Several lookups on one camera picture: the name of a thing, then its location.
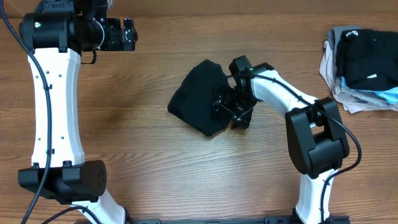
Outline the black t-shirt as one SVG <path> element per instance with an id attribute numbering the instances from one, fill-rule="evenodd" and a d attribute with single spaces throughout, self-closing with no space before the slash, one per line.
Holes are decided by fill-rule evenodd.
<path id="1" fill-rule="evenodd" d="M 231 118 L 218 118 L 213 103 L 232 90 L 221 65 L 204 60 L 183 80 L 167 110 L 205 136 L 225 129 Z"/>

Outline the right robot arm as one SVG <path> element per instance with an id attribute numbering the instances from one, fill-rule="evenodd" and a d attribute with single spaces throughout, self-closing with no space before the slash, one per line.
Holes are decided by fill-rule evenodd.
<path id="1" fill-rule="evenodd" d="M 299 200 L 292 214 L 266 216 L 263 222 L 349 223 L 349 217 L 334 216 L 328 209 L 333 179 L 349 154 L 336 103 L 299 91 L 268 63 L 252 66 L 244 55 L 233 59 L 229 71 L 236 86 L 218 92 L 214 116 L 246 129 L 256 103 L 268 103 L 285 119 L 289 156 L 300 172 Z"/>

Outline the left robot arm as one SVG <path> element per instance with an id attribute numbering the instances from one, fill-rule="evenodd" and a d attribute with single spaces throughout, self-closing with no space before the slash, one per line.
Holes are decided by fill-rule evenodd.
<path id="1" fill-rule="evenodd" d="M 31 166 L 18 172 L 36 197 L 78 210 L 92 223 L 131 223 L 108 192 L 106 166 L 81 145 L 77 82 L 83 52 L 133 51 L 132 19 L 109 18 L 113 2 L 42 1 L 19 25 L 34 79 L 35 144 Z"/>

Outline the grey folded garment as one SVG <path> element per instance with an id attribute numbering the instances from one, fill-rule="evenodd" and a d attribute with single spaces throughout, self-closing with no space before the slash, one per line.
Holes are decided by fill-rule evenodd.
<path id="1" fill-rule="evenodd" d="M 341 39 L 341 33 L 346 30 L 360 30 L 362 27 L 356 25 L 336 26 L 332 28 L 326 35 L 326 39 L 333 52 L 333 58 L 336 57 L 337 45 Z"/>

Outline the light blue folded garment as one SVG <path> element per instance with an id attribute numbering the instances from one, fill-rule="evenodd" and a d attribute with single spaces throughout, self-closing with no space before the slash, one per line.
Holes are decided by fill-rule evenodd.
<path id="1" fill-rule="evenodd" d="M 364 94 L 373 94 L 373 95 L 377 95 L 380 98 L 385 99 L 389 104 L 396 104 L 397 103 L 397 87 L 392 88 L 390 90 L 386 90 L 386 91 L 372 91 L 372 90 L 355 90 L 355 89 L 351 89 L 350 87 L 347 86 L 346 84 L 346 80 L 344 77 L 341 78 L 341 86 L 345 89 L 345 90 L 352 90 L 356 93 L 364 93 Z"/>

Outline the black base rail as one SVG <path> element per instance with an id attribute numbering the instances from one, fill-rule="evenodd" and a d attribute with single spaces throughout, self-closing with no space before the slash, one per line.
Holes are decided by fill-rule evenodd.
<path id="1" fill-rule="evenodd" d="M 142 219 L 129 220 L 129 224 L 299 224 L 299 218 L 293 216 L 268 216 L 264 218 L 240 218 L 240 219 L 220 219 L 220 220 L 160 220 Z"/>

